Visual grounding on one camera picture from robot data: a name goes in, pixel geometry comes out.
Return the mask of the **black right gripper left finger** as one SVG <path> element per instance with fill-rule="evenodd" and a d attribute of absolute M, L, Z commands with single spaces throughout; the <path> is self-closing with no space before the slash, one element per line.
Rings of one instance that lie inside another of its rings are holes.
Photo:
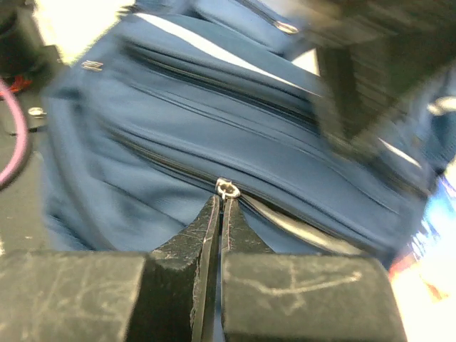
<path fill-rule="evenodd" d="M 220 199 L 149 253 L 1 258 L 3 341 L 211 341 Z"/>

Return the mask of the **navy blue student backpack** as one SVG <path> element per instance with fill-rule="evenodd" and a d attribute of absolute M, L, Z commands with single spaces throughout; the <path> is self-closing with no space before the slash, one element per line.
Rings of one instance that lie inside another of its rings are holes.
<path fill-rule="evenodd" d="M 312 108 L 320 80 L 216 24 L 129 14 L 47 89 L 43 215 L 62 251 L 150 251 L 222 189 L 275 251 L 390 266 L 455 156 L 455 69 L 359 162 Z"/>

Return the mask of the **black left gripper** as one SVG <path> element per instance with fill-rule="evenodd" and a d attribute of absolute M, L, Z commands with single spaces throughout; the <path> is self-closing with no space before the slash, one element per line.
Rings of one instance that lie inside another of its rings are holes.
<path fill-rule="evenodd" d="M 404 104 L 455 64 L 453 1 L 304 1 L 323 97 L 321 132 L 368 157 Z"/>

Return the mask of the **blue Jane Eyre book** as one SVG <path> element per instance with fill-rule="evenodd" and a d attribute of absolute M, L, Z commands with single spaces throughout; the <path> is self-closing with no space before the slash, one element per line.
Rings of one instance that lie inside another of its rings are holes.
<path fill-rule="evenodd" d="M 446 257 L 455 259 L 455 186 L 443 175 L 420 225 L 390 268 L 390 279 L 414 270 L 432 302 L 442 301 L 455 291 L 455 267 Z"/>

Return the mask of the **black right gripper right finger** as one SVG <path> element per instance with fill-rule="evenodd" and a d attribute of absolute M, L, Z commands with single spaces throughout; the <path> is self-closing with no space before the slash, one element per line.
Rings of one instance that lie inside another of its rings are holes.
<path fill-rule="evenodd" d="M 383 265 L 344 254 L 277 254 L 236 200 L 222 221 L 226 341 L 405 341 Z"/>

